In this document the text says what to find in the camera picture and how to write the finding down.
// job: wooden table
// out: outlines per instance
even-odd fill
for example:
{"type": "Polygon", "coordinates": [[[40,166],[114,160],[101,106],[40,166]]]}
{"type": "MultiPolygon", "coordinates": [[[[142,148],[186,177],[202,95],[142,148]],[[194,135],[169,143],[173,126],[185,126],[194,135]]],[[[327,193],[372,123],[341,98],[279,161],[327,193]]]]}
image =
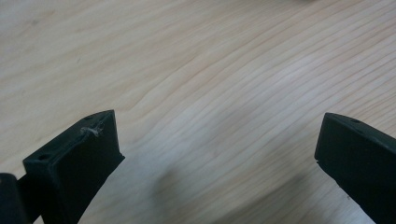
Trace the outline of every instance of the wooden table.
{"type": "Polygon", "coordinates": [[[1,1],[0,170],[113,108],[80,223],[373,223],[313,155],[326,111],[396,135],[395,43],[394,0],[1,1]]]}

